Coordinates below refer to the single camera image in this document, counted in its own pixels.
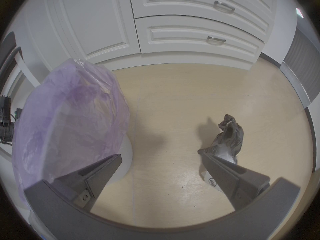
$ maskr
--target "printed symbol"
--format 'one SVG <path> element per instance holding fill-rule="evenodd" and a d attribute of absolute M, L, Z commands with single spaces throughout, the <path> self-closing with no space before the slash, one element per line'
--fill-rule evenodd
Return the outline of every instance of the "printed symbol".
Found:
<path fill-rule="evenodd" d="M 213 187 L 215 187 L 217 185 L 216 181 L 213 178 L 209 179 L 209 184 Z"/>

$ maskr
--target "white cabinet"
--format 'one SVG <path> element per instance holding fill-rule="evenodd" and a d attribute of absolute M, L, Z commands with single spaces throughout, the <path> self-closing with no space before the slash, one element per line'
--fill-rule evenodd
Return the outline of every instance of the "white cabinet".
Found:
<path fill-rule="evenodd" d="M 266 42 L 276 0 L 131 0 L 135 18 L 186 15 L 224 22 Z"/>
<path fill-rule="evenodd" d="M 188 16 L 136 19 L 141 52 L 203 52 L 257 61 L 264 43 L 233 26 Z"/>
<path fill-rule="evenodd" d="M 130 0 L 50 2 L 52 23 L 70 54 L 98 63 L 140 53 Z"/>

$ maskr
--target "bright light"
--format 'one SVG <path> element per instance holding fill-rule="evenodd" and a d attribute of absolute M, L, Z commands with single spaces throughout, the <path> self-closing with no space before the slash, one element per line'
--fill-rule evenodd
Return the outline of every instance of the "bright light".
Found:
<path fill-rule="evenodd" d="M 301 18 L 303 18 L 303 15 L 302 15 L 302 13 L 301 13 L 301 10 L 299 10 L 298 8 L 297 8 L 297 14 L 298 14 Z"/>

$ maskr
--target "drawer front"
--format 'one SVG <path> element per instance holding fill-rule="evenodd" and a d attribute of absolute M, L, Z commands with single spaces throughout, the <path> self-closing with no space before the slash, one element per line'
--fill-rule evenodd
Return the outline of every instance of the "drawer front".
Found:
<path fill-rule="evenodd" d="M 265 6 L 256 6 L 256 0 L 131 0 L 131 2 L 135 18 L 157 15 L 207 18 L 240 28 L 265 43 L 271 34 L 275 16 L 275 0 L 272 0 L 270 10 Z"/>
<path fill-rule="evenodd" d="M 135 20 L 141 52 L 203 52 L 256 62 L 264 42 L 227 24 L 188 16 Z"/>

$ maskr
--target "clear plastic bag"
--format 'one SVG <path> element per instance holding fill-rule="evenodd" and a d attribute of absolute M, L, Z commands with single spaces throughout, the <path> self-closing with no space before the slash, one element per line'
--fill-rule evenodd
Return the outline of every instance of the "clear plastic bag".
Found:
<path fill-rule="evenodd" d="M 69 59 L 27 98 L 15 123 L 12 164 L 19 194 L 39 180 L 79 170 L 117 154 L 129 107 L 106 68 Z"/>

